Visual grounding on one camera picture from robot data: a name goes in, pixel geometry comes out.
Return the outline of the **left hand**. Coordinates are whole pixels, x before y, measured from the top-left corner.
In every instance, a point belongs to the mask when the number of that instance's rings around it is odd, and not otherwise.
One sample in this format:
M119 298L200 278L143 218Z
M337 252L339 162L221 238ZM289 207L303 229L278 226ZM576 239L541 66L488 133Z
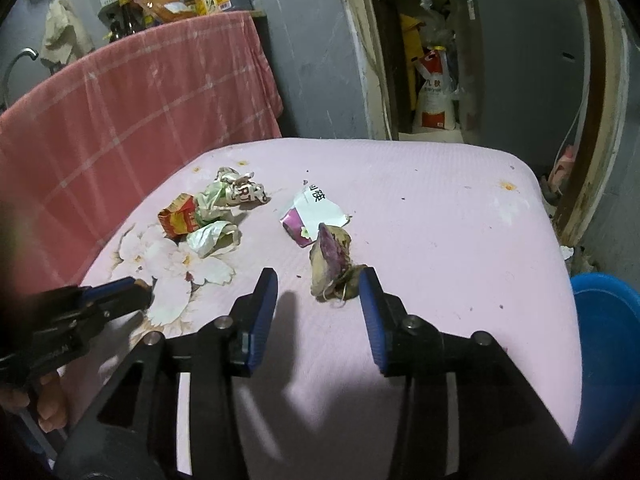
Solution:
M39 379L37 419L40 429L48 434L63 429L68 423L67 396L62 388L61 376L52 372ZM1 407L10 413L17 413L29 406L29 396L18 389L1 388Z

